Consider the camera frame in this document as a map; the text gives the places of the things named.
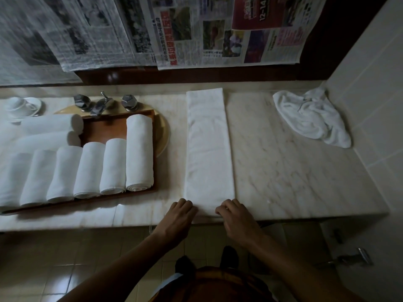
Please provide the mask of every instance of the newspaper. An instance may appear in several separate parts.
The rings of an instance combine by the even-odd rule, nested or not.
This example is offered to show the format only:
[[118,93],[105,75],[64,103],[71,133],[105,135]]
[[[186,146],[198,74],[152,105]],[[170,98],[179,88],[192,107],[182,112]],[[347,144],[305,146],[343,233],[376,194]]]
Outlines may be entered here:
[[22,6],[64,71],[155,65],[136,0],[23,0]]
[[81,82],[74,72],[63,72],[18,0],[0,0],[0,6],[1,86]]
[[326,0],[140,0],[158,68],[299,63]]

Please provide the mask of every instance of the shoe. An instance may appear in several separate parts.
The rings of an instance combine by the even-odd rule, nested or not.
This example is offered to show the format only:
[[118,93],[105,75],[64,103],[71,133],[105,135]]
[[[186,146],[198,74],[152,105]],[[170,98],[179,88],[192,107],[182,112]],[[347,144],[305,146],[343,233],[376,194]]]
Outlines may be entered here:
[[237,251],[231,246],[225,246],[222,251],[220,268],[233,268],[238,269],[239,256]]
[[184,255],[183,257],[179,258],[175,263],[175,273],[181,273],[183,275],[191,274],[196,271],[196,266],[193,262]]

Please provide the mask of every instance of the forearm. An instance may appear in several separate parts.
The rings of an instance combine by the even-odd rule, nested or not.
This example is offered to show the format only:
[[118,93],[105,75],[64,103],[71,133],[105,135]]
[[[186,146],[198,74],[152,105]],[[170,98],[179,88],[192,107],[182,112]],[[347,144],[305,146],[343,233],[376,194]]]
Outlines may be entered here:
[[84,281],[60,301],[124,302],[144,274],[168,250],[158,236],[150,235],[136,248]]
[[253,243],[249,252],[278,275],[301,302],[363,301],[341,284],[324,279],[320,271],[297,259],[269,236]]

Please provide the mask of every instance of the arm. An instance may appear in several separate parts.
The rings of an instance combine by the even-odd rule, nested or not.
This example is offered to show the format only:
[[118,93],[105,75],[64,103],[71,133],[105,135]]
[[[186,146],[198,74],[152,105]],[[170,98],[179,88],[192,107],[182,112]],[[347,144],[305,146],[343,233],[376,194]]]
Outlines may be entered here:
[[229,238],[264,262],[285,282],[298,301],[363,301],[342,285],[325,280],[320,271],[297,259],[265,235],[249,211],[237,199],[225,200],[217,207],[216,213],[223,217]]
[[144,274],[170,249],[186,238],[198,209],[181,198],[136,248],[94,274],[60,299],[61,302],[121,301]]

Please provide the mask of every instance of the folded towel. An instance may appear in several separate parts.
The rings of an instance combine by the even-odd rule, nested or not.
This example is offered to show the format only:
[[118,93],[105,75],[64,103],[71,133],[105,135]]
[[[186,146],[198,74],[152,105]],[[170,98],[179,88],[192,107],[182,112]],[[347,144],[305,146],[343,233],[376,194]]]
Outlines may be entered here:
[[209,212],[235,198],[228,124],[222,89],[188,91],[184,198]]
[[135,114],[126,124],[126,189],[146,190],[154,184],[152,119]]
[[46,194],[53,179],[55,166],[55,151],[40,149],[34,152],[31,168],[20,198],[22,207],[46,203]]
[[20,197],[31,167],[32,155],[13,154],[5,173],[0,179],[0,211],[7,211],[20,206]]
[[83,146],[80,165],[74,183],[74,197],[84,199],[97,197],[101,182],[105,144],[89,142]]
[[58,203],[74,199],[74,182],[83,148],[78,146],[60,147],[56,152],[56,167],[46,199]]
[[16,142],[17,152],[34,153],[37,149],[49,149],[57,151],[63,146],[80,146],[81,141],[73,131],[48,132],[45,134],[34,134],[22,137]]
[[327,99],[325,89],[315,88],[303,96],[279,91],[273,98],[277,111],[294,131],[330,145],[351,147],[350,135],[340,114]]
[[21,121],[21,128],[27,135],[56,131],[74,131],[76,134],[82,134],[84,122],[78,114],[51,114],[26,117]]
[[126,190],[126,140],[110,139],[105,145],[99,190],[103,195]]

